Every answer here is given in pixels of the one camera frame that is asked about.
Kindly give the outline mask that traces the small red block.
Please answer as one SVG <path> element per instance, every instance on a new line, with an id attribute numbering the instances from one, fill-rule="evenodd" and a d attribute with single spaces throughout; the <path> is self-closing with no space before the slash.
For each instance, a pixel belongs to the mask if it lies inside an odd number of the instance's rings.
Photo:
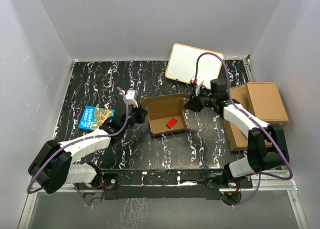
<path id="1" fill-rule="evenodd" d="M 166 126 L 171 129 L 177 122 L 178 120 L 173 117 L 167 122 Z"/>

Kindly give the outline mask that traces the blue treehouse book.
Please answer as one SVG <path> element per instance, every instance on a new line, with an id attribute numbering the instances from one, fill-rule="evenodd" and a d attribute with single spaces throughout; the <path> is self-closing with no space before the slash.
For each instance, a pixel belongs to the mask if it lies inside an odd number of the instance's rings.
<path id="1" fill-rule="evenodd" d="M 114 115 L 115 110 L 86 105 L 78 124 L 78 129 L 94 131 L 98 129 L 106 119 Z"/>

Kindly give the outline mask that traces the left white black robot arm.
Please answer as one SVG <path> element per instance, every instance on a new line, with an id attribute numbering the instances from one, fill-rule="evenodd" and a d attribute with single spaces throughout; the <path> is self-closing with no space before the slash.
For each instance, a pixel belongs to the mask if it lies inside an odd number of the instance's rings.
<path id="1" fill-rule="evenodd" d="M 73 140 L 47 141 L 28 168 L 31 176 L 27 193 L 32 194 L 32 186 L 37 182 L 47 194 L 52 194 L 65 184 L 84 183 L 93 189 L 103 184 L 102 171 L 92 162 L 77 164 L 76 161 L 96 151 L 114 145 L 127 129 L 135 124 L 143 124 L 147 110 L 130 106 L 128 113 L 107 118 L 94 131 Z"/>

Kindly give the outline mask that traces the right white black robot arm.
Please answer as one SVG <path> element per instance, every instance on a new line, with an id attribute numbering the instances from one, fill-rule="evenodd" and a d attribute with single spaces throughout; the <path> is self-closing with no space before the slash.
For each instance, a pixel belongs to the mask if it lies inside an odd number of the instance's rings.
<path id="1" fill-rule="evenodd" d="M 283 127 L 258 119 L 232 99 L 228 81 L 213 79 L 210 89 L 197 86 L 184 108 L 196 113 L 203 108 L 213 108 L 215 113 L 235 125 L 247 137 L 246 157 L 224 166 L 222 180 L 226 186 L 233 188 L 242 177 L 259 173 L 267 175 L 269 169 L 289 166 Z"/>

